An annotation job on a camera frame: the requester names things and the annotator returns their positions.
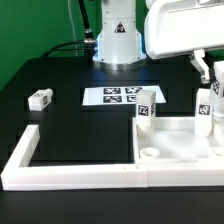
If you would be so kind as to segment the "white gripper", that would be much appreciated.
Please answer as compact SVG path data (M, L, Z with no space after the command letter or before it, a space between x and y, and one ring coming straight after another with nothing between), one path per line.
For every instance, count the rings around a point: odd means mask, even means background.
M203 84L205 51L224 48L224 0L146 0L145 49L152 59L190 55Z

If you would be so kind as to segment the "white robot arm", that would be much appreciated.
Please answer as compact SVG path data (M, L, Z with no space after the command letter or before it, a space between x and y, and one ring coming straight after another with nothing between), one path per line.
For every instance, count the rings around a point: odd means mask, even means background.
M224 48L224 0L145 0L144 32L136 29L136 0L101 0L102 30L97 37L96 64L125 69L149 57L190 55L211 80L205 53Z

